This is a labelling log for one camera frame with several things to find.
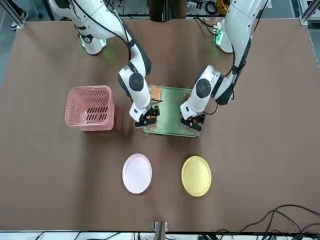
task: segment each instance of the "brown table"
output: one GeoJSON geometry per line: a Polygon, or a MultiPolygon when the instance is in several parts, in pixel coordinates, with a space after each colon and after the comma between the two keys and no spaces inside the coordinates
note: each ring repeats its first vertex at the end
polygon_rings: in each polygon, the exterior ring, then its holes
{"type": "MultiPolygon", "coordinates": [[[[208,64],[221,73],[232,64],[194,20],[128,25],[152,60],[149,85],[192,88],[208,64]]],[[[320,211],[320,73],[298,19],[260,22],[235,100],[208,117],[197,138],[134,129],[117,81],[127,49],[113,38],[90,56],[79,41],[72,22],[27,22],[17,32],[0,89],[0,229],[152,231],[155,220],[165,220],[169,231],[238,231],[281,204],[320,211]],[[112,131],[66,126],[68,92],[86,85],[111,87],[112,131]],[[141,195],[122,183],[133,153],[152,165],[141,195]],[[193,155],[212,172],[200,198],[181,183],[193,155]]],[[[283,212],[302,226],[319,222],[302,210],[283,212]]],[[[274,228],[293,231],[282,216],[274,228]]]]}

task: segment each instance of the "pink basket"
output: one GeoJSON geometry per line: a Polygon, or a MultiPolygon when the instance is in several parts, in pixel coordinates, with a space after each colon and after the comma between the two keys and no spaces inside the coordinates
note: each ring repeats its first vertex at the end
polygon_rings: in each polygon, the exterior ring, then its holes
{"type": "Polygon", "coordinates": [[[115,104],[108,86],[84,86],[68,94],[65,122],[71,128],[109,131],[114,127],[115,104]]]}

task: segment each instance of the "black cable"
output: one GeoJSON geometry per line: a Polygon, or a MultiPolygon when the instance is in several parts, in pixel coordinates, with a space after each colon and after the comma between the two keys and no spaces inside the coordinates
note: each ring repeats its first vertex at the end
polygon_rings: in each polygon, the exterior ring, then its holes
{"type": "Polygon", "coordinates": [[[41,234],[39,234],[34,240],[38,240],[42,235],[44,235],[45,232],[43,231],[41,234]]]}
{"type": "MultiPolygon", "coordinates": [[[[296,205],[296,204],[284,204],[284,205],[280,205],[280,206],[277,206],[274,210],[276,211],[276,210],[278,210],[278,209],[286,208],[286,207],[300,208],[300,209],[306,210],[306,211],[308,211],[308,212],[310,212],[310,213],[313,213],[313,214],[316,214],[316,215],[320,216],[320,213],[319,213],[319,212],[313,211],[313,210],[308,209],[308,208],[306,208],[306,207],[304,207],[304,206],[300,206],[300,205],[296,205]]],[[[267,226],[267,228],[266,228],[266,232],[268,232],[269,229],[270,229],[270,226],[271,226],[271,223],[272,223],[272,218],[273,218],[274,215],[275,215],[275,213],[273,212],[272,215],[271,215],[271,219],[270,219],[270,221],[269,221],[269,224],[268,224],[268,226],[267,226]]]]}
{"type": "Polygon", "coordinates": [[[258,24],[259,24],[259,22],[260,22],[261,16],[262,16],[262,14],[264,13],[264,10],[266,9],[266,6],[267,6],[268,2],[269,2],[269,0],[266,0],[266,1],[265,1],[265,4],[264,4],[264,6],[263,6],[263,8],[262,8],[262,11],[259,13],[258,22],[256,23],[253,32],[256,31],[256,29],[257,29],[257,27],[258,27],[258,24]]]}
{"type": "Polygon", "coordinates": [[[285,215],[283,212],[281,212],[281,211],[278,211],[278,210],[274,210],[274,212],[272,213],[272,215],[271,215],[271,217],[273,218],[273,216],[274,216],[274,213],[277,213],[277,214],[280,214],[280,215],[282,215],[282,216],[284,216],[286,219],[288,219],[290,222],[291,222],[291,224],[292,224],[292,226],[294,227],[294,230],[296,231],[296,227],[298,228],[298,230],[299,230],[299,232],[301,232],[301,229],[300,229],[300,227],[299,227],[299,225],[295,222],[295,221],[293,221],[290,217],[288,217],[287,215],[285,215]]]}
{"type": "Polygon", "coordinates": [[[224,231],[224,232],[227,232],[227,233],[230,232],[228,229],[225,229],[225,228],[219,228],[219,229],[217,230],[217,232],[221,232],[221,231],[224,231]]]}
{"type": "Polygon", "coordinates": [[[215,16],[217,14],[217,8],[214,1],[206,1],[204,5],[204,10],[207,14],[211,15],[210,17],[215,16]],[[213,7],[214,11],[209,10],[209,6],[213,7]]]}
{"type": "Polygon", "coordinates": [[[122,37],[120,37],[118,34],[116,34],[115,32],[111,31],[110,29],[106,28],[105,26],[103,26],[100,22],[96,21],[95,19],[93,19],[88,13],[86,13],[86,11],[77,3],[76,0],[73,0],[73,2],[78,6],[78,8],[89,18],[91,19],[93,22],[95,22],[96,24],[98,24],[101,28],[107,30],[109,33],[115,35],[117,38],[121,39],[124,44],[127,46],[128,48],[128,54],[129,54],[129,61],[131,60],[131,50],[130,48],[128,47],[128,42],[126,42],[122,37]]]}
{"type": "Polygon", "coordinates": [[[271,232],[272,232],[272,233],[276,232],[276,233],[279,233],[279,234],[283,234],[281,231],[279,231],[279,230],[277,230],[277,229],[273,229],[271,232]]]}
{"type": "Polygon", "coordinates": [[[75,236],[75,239],[74,239],[74,240],[76,240],[81,233],[82,233],[82,231],[80,231],[80,232],[75,236]]]}
{"type": "Polygon", "coordinates": [[[212,113],[207,113],[207,112],[203,112],[205,115],[208,115],[208,116],[212,116],[213,114],[215,114],[216,113],[216,111],[218,110],[218,103],[216,104],[216,106],[215,106],[215,110],[212,112],[212,113]]]}
{"type": "Polygon", "coordinates": [[[205,23],[205,28],[208,30],[208,32],[209,32],[211,35],[214,35],[213,30],[210,31],[209,27],[207,26],[206,20],[205,20],[204,18],[203,18],[202,20],[204,21],[204,23],[205,23]]]}
{"type": "MultiPolygon", "coordinates": [[[[236,54],[235,54],[235,49],[234,49],[234,46],[232,45],[232,43],[231,43],[231,47],[232,47],[232,55],[233,55],[232,66],[234,66],[235,61],[236,61],[236,54]]],[[[231,73],[231,71],[232,71],[232,67],[230,68],[228,73],[225,75],[225,77],[228,76],[231,73]]],[[[231,83],[231,91],[232,91],[231,100],[234,100],[235,99],[235,86],[234,86],[233,82],[231,83]]]]}
{"type": "Polygon", "coordinates": [[[294,237],[292,240],[300,240],[302,234],[304,233],[304,230],[306,230],[307,228],[310,228],[312,226],[320,226],[320,222],[315,222],[315,223],[311,223],[307,226],[305,226],[304,228],[302,228],[302,230],[300,231],[300,233],[297,235],[297,237],[294,237]]]}
{"type": "Polygon", "coordinates": [[[110,10],[108,7],[111,6],[112,10],[115,10],[115,6],[111,3],[111,0],[106,0],[106,8],[112,12],[113,14],[116,14],[114,11],[110,10]]]}
{"type": "Polygon", "coordinates": [[[213,28],[213,27],[214,27],[214,26],[206,23],[206,22],[203,21],[202,19],[200,19],[200,17],[198,17],[198,16],[195,16],[193,19],[199,20],[203,25],[205,25],[205,26],[207,26],[207,27],[209,27],[209,28],[213,28]]]}
{"type": "Polygon", "coordinates": [[[247,228],[251,227],[251,226],[254,226],[254,225],[257,225],[257,224],[260,224],[261,222],[263,222],[267,216],[271,213],[278,213],[280,215],[283,215],[284,217],[286,217],[287,219],[289,219],[292,223],[294,223],[296,226],[298,226],[291,218],[289,218],[288,216],[284,215],[282,212],[280,211],[277,211],[277,210],[270,210],[268,211],[259,221],[256,221],[256,222],[253,222],[253,223],[250,223],[248,225],[246,225],[244,228],[242,228],[240,231],[237,231],[236,233],[234,233],[234,235],[237,235],[237,234],[240,234],[242,233],[243,231],[245,231],[247,228]]]}
{"type": "Polygon", "coordinates": [[[72,8],[73,8],[74,15],[79,19],[80,17],[79,17],[78,14],[76,13],[76,9],[75,9],[75,5],[74,5],[74,2],[73,2],[73,1],[71,1],[71,5],[72,5],[72,8]]]}
{"type": "Polygon", "coordinates": [[[108,237],[106,237],[106,238],[103,238],[103,239],[90,238],[90,239],[87,239],[87,240],[109,240],[109,239],[113,238],[114,236],[119,235],[120,233],[121,233],[121,232],[117,232],[117,233],[115,233],[115,234],[113,234],[113,235],[111,235],[111,236],[108,236],[108,237]]]}
{"type": "MultiPolygon", "coordinates": [[[[230,233],[229,230],[224,229],[224,228],[218,229],[218,232],[219,232],[219,231],[224,231],[224,232],[226,232],[226,233],[230,233]]],[[[225,234],[222,234],[219,240],[222,240],[222,238],[223,238],[224,236],[225,236],[225,234]]]]}

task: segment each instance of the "floor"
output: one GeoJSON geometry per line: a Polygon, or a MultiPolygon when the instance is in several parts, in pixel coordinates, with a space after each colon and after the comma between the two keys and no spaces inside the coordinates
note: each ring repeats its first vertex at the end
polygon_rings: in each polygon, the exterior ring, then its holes
{"type": "MultiPolygon", "coordinates": [[[[14,0],[20,7],[24,8],[29,13],[30,21],[39,21],[38,16],[34,12],[32,6],[27,0],[14,0]]],[[[38,8],[38,11],[43,14],[43,21],[49,21],[49,16],[42,4],[41,0],[33,0],[38,8]]],[[[115,6],[121,14],[148,14],[147,0],[123,0],[122,4],[119,0],[114,0],[115,6]]],[[[271,0],[271,4],[265,10],[262,18],[274,19],[274,18],[294,18],[298,14],[297,0],[271,0]]],[[[188,9],[190,14],[205,14],[204,10],[188,9]]],[[[0,85],[5,75],[8,60],[10,58],[11,49],[15,39],[15,32],[10,29],[12,20],[7,14],[0,8],[0,85]]],[[[315,55],[320,59],[320,29],[312,28],[309,30],[310,39],[312,40],[315,55]]],[[[27,232],[27,233],[9,233],[0,232],[0,240],[34,240],[41,232],[27,232]]],[[[77,232],[46,232],[40,240],[74,240],[77,236],[77,232]]],[[[103,239],[112,236],[114,233],[81,233],[76,239],[103,239]]],[[[152,240],[154,234],[141,233],[143,240],[152,240]]],[[[197,240],[197,235],[167,235],[169,240],[197,240]]],[[[138,235],[133,236],[132,233],[121,233],[112,238],[112,240],[133,240],[138,239],[138,235]]],[[[234,240],[256,240],[255,236],[234,236],[234,240]]],[[[223,240],[233,240],[230,236],[224,236],[223,240]]],[[[291,240],[290,237],[277,237],[278,240],[291,240]]]]}

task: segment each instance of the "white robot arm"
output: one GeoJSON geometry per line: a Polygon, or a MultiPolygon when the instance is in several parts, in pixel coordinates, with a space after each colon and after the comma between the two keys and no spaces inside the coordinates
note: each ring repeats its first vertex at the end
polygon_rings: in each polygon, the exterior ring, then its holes
{"type": "Polygon", "coordinates": [[[229,77],[222,75],[214,67],[207,66],[192,89],[190,98],[180,106],[183,118],[181,122],[191,129],[201,131],[205,115],[203,114],[210,98],[218,105],[226,105],[232,99],[235,85],[252,41],[252,27],[257,14],[266,0],[232,0],[223,23],[222,45],[233,47],[234,65],[229,77]]]}
{"type": "Polygon", "coordinates": [[[117,13],[109,10],[102,0],[49,0],[49,3],[55,13],[75,23],[89,54],[98,54],[104,48],[106,44],[101,40],[116,36],[124,41],[129,61],[120,70],[118,81],[132,101],[129,114],[137,128],[155,124],[160,113],[157,107],[152,107],[145,80],[151,72],[151,61],[117,13]]]}

